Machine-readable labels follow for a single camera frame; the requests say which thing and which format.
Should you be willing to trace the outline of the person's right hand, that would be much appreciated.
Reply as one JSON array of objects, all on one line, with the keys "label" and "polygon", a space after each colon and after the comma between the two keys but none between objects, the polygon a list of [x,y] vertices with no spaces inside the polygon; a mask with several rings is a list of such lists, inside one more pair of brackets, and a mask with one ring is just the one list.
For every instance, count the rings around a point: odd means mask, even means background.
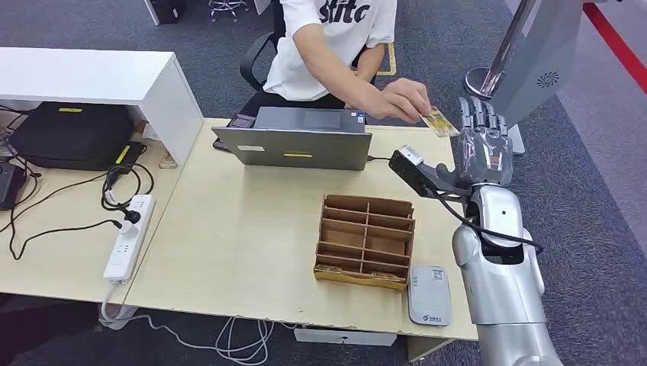
[{"label": "person's right hand", "polygon": [[415,124],[431,114],[431,103],[424,84],[401,78],[372,93],[365,110],[378,119],[395,117]]}]

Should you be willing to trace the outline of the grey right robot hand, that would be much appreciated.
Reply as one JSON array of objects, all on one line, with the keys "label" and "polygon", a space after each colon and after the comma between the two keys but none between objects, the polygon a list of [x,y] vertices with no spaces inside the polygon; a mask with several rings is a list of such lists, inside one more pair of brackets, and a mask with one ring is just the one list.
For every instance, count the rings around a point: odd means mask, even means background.
[{"label": "grey right robot hand", "polygon": [[513,175],[513,142],[505,117],[493,105],[474,96],[460,97],[462,129],[459,159],[451,172],[444,164],[436,166],[439,178],[457,188],[477,184],[506,186]]}]

